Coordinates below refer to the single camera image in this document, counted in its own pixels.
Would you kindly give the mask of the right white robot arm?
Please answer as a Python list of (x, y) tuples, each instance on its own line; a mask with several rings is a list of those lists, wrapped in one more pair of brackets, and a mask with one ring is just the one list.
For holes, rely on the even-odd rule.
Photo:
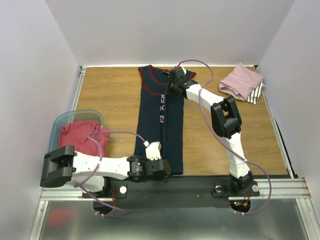
[[(242, 146), (242, 119), (236, 100), (232, 96), (225, 98), (206, 90), (198, 82), (189, 79), (187, 70), (181, 66), (170, 69), (168, 78), (166, 93), (171, 96), (183, 96), (198, 103), (209, 129), (226, 149), (231, 192), (235, 195), (246, 193), (254, 178)], [(206, 118), (205, 109), (210, 111), (211, 121)]]

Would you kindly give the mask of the navy basketball tank top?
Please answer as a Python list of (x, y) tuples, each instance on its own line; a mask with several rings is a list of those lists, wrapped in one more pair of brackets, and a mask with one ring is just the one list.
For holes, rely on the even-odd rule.
[(160, 142), (160, 154), (168, 160), (172, 175), (183, 174), (184, 97), (166, 94), (169, 71), (152, 65), (138, 68), (141, 77), (136, 133)]

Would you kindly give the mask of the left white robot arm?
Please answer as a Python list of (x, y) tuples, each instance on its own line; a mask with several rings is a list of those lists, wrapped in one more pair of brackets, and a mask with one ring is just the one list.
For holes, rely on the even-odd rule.
[(73, 145), (67, 145), (44, 155), (39, 185), (42, 188), (83, 187), (106, 197), (111, 193), (111, 184), (105, 177), (140, 183), (160, 181), (170, 174), (170, 163), (157, 155), (150, 159), (137, 155), (101, 158), (75, 151)]

